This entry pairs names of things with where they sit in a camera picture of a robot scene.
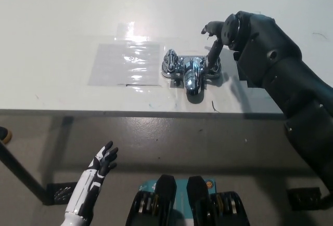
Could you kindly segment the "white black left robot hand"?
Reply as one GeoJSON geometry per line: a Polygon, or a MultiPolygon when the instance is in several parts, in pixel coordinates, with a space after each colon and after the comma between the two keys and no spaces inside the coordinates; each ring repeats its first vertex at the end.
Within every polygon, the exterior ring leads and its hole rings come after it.
{"type": "Polygon", "coordinates": [[[94,206],[105,177],[117,166],[114,161],[117,158],[118,148],[112,146],[112,141],[103,146],[81,174],[67,204],[65,219],[61,226],[91,224],[94,206]]]}

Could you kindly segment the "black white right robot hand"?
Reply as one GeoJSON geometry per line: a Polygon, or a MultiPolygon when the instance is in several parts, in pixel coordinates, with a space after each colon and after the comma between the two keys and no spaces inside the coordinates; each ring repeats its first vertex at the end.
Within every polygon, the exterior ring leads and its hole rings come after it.
{"type": "Polygon", "coordinates": [[[208,72],[214,68],[223,48],[222,37],[221,37],[223,25],[224,22],[222,21],[210,21],[201,30],[201,34],[208,33],[208,37],[216,36],[216,40],[214,41],[209,53],[207,54],[206,69],[208,72]]]}

